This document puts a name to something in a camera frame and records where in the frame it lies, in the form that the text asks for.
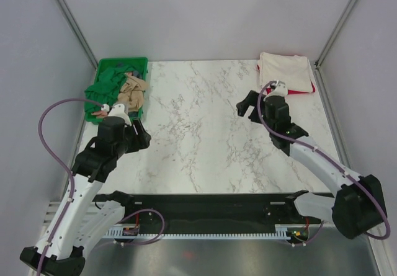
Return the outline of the cream t shirt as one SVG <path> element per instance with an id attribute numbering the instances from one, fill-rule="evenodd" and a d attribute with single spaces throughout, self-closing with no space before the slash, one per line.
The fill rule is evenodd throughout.
<path id="1" fill-rule="evenodd" d="M 305 56 L 283 56 L 262 52 L 257 62 L 257 86 L 262 89 L 269 81 L 282 81 L 288 89 L 311 91 L 314 74 Z"/>

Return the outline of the green plastic bin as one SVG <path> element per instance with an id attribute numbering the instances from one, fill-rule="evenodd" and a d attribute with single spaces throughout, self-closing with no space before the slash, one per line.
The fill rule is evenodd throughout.
<path id="1" fill-rule="evenodd" d="M 100 75 L 100 73 L 102 73 L 105 69 L 110 68 L 110 67 L 121 67 L 121 66 L 131 67 L 131 71 L 125 73 L 126 75 L 134 75 L 137 78 L 146 81 L 146 75 L 148 73 L 148 59 L 146 57 L 105 58 L 105 59 L 100 60 L 100 62 L 99 62 L 99 67 L 97 69 L 94 83 L 97 81 L 97 78 Z M 128 111 L 128 116 L 131 119 L 140 118 L 142 116 L 142 113 L 143 113 L 143 107 L 137 112 L 129 112 Z"/>

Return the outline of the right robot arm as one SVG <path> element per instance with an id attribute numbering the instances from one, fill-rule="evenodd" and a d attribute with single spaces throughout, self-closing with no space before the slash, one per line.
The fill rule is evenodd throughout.
<path id="1" fill-rule="evenodd" d="M 384 240 L 391 229 L 380 181 L 373 175 L 362 176 L 336 161 L 319 148 L 308 132 L 292 122 L 284 96 L 263 96 L 250 91 L 237 103 L 238 116 L 253 110 L 250 121 L 261 123 L 269 132 L 273 145 L 311 171 L 331 192 L 331 197 L 301 190 L 284 206 L 288 221 L 299 222 L 305 216 L 333 223 L 346 238 L 354 239 L 384 224 Z"/>

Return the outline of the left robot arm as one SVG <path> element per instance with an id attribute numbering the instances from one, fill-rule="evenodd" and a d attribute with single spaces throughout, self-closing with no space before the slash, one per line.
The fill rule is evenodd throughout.
<path id="1" fill-rule="evenodd" d="M 97 135 L 75 158 L 71 182 L 45 234 L 20 259 L 37 275 L 80 275 L 88 255 L 113 225 L 129 222 L 136 207 L 127 201 L 107 201 L 98 213 L 83 223 L 94 197 L 128 153 L 149 147 L 151 136 L 139 119 L 127 123 L 109 116 L 98 126 Z"/>

